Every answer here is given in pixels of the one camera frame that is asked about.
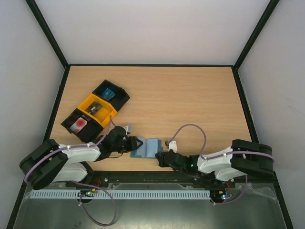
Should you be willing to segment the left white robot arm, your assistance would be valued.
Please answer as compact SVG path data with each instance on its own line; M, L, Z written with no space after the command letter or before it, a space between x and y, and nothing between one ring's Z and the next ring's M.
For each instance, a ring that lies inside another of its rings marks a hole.
M80 145L58 144L53 139L44 141L19 164L24 181L34 190L54 182L76 181L90 184L94 171L89 162L107 159L111 153L128 153L137 150L143 141L129 136L125 128L115 126L106 135Z

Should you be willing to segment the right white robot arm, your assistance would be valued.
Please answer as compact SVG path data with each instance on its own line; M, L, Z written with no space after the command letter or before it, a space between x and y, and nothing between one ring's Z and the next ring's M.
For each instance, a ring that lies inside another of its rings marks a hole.
M155 154L159 167L195 176L208 174L213 187L232 178L250 175L256 178L274 177L274 157L270 146L236 139L224 150L208 155L183 156L173 149Z

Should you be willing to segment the teal card holder wallet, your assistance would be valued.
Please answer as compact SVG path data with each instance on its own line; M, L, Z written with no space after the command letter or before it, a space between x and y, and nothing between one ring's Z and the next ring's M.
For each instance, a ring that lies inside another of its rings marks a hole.
M163 151L162 141L157 138L145 139L138 137L143 144L137 149L130 152L131 158L155 158L157 153Z

